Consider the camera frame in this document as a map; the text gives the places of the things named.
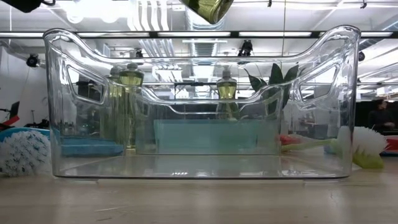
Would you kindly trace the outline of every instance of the green brush handle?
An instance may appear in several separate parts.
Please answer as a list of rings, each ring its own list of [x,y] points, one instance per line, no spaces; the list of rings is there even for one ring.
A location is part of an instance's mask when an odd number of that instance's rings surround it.
[[[291,150],[304,150],[310,147],[318,147],[318,146],[326,146],[332,143],[334,139],[326,139],[319,140],[315,142],[306,142],[301,144],[289,144],[286,146],[282,146],[282,152],[291,151]]]

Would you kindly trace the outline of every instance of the teal box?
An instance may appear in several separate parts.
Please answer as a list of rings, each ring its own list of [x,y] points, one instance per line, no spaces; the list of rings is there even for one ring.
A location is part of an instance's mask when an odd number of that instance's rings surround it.
[[[158,119],[154,129],[158,154],[264,154],[278,135],[275,123],[264,120]]]

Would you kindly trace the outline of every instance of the ceiling light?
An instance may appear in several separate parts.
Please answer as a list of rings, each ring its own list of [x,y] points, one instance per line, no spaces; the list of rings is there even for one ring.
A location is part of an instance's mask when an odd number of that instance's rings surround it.
[[[230,32],[159,32],[159,37],[229,37]]]
[[[81,38],[128,38],[128,37],[149,37],[148,32],[78,32]]]
[[[313,94],[313,90],[302,90],[301,94]]]
[[[42,38],[43,32],[0,32],[0,38]]]
[[[363,94],[363,93],[370,93],[373,90],[356,90],[357,93]]]
[[[170,82],[147,82],[147,83],[143,83],[142,85],[170,85],[170,86],[174,86],[174,83],[170,83]]]
[[[118,10],[116,10],[112,0],[84,0],[91,1],[91,6],[95,5],[102,21],[106,23],[114,23],[119,19]]]
[[[83,11],[81,9],[82,7],[79,7],[77,2],[71,2],[70,7],[66,10],[68,21],[73,24],[78,24],[81,22],[84,18]]]
[[[309,37],[311,32],[239,32],[240,37]]]
[[[217,43],[228,43],[227,40],[182,40],[184,44],[195,44],[195,43],[203,43],[203,44],[217,44]]]
[[[362,32],[361,37],[389,37],[392,32]]]

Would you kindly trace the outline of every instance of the white wall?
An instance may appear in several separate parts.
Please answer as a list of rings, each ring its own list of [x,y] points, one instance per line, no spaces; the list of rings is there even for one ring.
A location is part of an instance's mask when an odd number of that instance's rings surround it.
[[[48,119],[47,79],[43,68],[30,68],[26,61],[9,55],[3,47],[0,48],[0,108],[11,109],[11,105],[20,101],[18,117],[20,120],[13,126],[22,127]],[[0,111],[0,122],[7,116]]]

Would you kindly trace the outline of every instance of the wooden table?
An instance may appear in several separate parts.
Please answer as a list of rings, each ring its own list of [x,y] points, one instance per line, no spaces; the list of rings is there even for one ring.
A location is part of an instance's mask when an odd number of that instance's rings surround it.
[[[341,182],[2,178],[0,223],[398,223],[385,162]]]

